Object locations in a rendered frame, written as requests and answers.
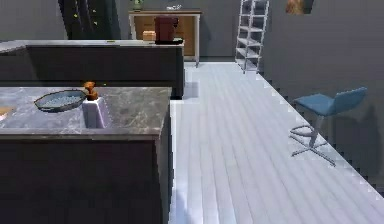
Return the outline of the dark kitchen island marble top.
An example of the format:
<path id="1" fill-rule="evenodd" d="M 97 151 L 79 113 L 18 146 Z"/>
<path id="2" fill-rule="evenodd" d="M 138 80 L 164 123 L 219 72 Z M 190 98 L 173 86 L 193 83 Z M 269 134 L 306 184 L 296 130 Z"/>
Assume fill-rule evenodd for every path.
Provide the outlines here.
<path id="1" fill-rule="evenodd" d="M 0 87 L 0 224 L 167 224 L 170 91 L 100 87 L 104 128 L 45 113 L 47 87 Z"/>

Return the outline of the white wooden side table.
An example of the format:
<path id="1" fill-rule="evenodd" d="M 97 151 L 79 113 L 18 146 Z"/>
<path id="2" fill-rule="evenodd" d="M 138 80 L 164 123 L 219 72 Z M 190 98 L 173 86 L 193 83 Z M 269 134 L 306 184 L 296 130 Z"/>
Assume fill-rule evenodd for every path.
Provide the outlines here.
<path id="1" fill-rule="evenodd" d="M 129 24 L 132 39 L 143 39 L 143 32 L 155 30 L 154 18 L 171 16 L 179 20 L 175 36 L 184 40 L 184 58 L 194 61 L 195 66 L 200 62 L 200 18 L 202 11 L 187 10 L 141 10 L 129 12 Z"/>

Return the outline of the dark red coffee machine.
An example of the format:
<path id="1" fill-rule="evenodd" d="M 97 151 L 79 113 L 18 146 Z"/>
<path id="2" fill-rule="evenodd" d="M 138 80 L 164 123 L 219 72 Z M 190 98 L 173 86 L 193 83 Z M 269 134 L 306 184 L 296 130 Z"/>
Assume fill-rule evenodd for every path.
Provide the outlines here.
<path id="1" fill-rule="evenodd" d="M 159 45 L 182 44 L 182 38 L 175 37 L 175 29 L 178 26 L 178 18 L 171 16 L 158 16 L 155 21 L 155 43 Z"/>

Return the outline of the white ladder shelf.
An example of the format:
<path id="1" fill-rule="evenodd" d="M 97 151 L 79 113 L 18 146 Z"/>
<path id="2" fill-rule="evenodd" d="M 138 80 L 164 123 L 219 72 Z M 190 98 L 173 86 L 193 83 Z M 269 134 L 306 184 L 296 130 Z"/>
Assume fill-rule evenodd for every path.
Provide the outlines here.
<path id="1" fill-rule="evenodd" d="M 269 0 L 241 0 L 235 62 L 243 72 L 261 71 L 269 5 Z"/>

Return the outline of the dark long kitchen counter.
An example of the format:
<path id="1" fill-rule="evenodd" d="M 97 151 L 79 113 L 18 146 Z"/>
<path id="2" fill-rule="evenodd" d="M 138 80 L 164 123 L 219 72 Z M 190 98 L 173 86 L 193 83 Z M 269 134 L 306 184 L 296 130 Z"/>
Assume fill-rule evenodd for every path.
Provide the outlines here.
<path id="1" fill-rule="evenodd" d="M 184 49 L 142 40 L 0 42 L 0 87 L 169 87 L 184 95 Z"/>

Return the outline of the grey round pan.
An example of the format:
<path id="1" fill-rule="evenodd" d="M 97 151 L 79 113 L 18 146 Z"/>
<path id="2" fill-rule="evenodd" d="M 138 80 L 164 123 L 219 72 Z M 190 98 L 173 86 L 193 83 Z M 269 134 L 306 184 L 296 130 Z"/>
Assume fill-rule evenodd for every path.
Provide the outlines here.
<path id="1" fill-rule="evenodd" d="M 85 99 L 82 90 L 62 90 L 43 95 L 34 101 L 34 105 L 40 111 L 58 113 L 79 107 Z"/>

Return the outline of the blue swivel chair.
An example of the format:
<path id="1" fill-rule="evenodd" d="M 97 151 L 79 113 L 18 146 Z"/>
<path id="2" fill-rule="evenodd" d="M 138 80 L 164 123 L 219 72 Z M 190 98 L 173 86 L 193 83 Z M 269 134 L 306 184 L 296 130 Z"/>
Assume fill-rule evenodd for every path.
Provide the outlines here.
<path id="1" fill-rule="evenodd" d="M 308 96 L 302 96 L 294 100 L 295 104 L 313 112 L 316 116 L 314 126 L 309 124 L 294 127 L 290 130 L 289 137 L 300 143 L 303 149 L 294 151 L 291 156 L 296 156 L 306 151 L 311 151 L 328 161 L 332 166 L 336 163 L 318 148 L 327 144 L 327 141 L 316 144 L 320 128 L 326 117 L 331 117 L 356 108 L 365 98 L 367 87 L 343 91 L 337 93 L 334 97 L 317 93 Z"/>

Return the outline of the dark tall cupboard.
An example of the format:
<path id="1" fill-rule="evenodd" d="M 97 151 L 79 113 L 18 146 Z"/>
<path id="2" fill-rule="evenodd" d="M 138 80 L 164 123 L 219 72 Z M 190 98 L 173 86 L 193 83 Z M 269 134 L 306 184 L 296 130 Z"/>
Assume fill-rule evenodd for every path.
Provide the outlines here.
<path id="1" fill-rule="evenodd" d="M 57 0 L 69 40 L 120 40 L 115 0 Z"/>

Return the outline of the framed orange wall picture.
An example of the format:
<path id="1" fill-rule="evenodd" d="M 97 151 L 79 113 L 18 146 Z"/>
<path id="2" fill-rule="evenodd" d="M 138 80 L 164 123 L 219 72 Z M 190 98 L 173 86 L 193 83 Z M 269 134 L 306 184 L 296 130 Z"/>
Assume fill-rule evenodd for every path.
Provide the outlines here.
<path id="1" fill-rule="evenodd" d="M 291 15 L 308 15 L 315 0 L 287 0 L 285 12 Z"/>

